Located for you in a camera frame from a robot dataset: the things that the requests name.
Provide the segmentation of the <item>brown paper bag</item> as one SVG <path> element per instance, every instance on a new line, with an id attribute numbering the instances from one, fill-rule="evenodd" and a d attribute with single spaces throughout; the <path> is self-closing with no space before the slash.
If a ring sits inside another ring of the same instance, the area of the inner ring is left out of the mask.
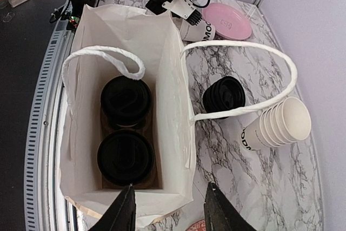
<path id="1" fill-rule="evenodd" d="M 196 47 L 251 47 L 285 60 L 291 81 L 258 104 L 195 114 L 186 52 Z M 195 123 L 268 108 L 297 82 L 289 56 L 264 44 L 200 41 L 184 45 L 170 12 L 147 15 L 125 5 L 85 6 L 61 78 L 67 111 L 60 155 L 63 196 L 100 218 L 133 184 L 135 226 L 144 228 L 193 200 Z"/>

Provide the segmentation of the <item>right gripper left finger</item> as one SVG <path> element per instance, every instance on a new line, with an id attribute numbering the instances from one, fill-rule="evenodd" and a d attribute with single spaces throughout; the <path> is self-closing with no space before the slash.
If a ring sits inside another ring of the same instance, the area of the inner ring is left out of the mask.
<path id="1" fill-rule="evenodd" d="M 129 185 L 119 193 L 103 216 L 91 227 L 91 231 L 130 231 L 135 230 L 135 224 L 135 190 Z"/>

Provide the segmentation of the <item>black plastic cup lid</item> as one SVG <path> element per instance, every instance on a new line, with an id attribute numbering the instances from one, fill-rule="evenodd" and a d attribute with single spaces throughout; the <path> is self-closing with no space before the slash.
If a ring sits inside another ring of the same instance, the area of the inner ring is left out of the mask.
<path id="1" fill-rule="evenodd" d="M 97 152 L 97 164 L 103 177 L 118 186 L 143 182 L 154 162 L 152 145 L 144 136 L 131 130 L 108 135 Z"/>

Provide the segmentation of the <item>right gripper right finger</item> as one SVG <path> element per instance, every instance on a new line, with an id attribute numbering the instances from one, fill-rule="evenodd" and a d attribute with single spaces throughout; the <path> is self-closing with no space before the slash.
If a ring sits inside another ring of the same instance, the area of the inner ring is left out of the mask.
<path id="1" fill-rule="evenodd" d="M 256 230 L 241 217 L 217 184 L 213 182 L 208 183 L 204 202 L 204 218 L 206 230 Z"/>

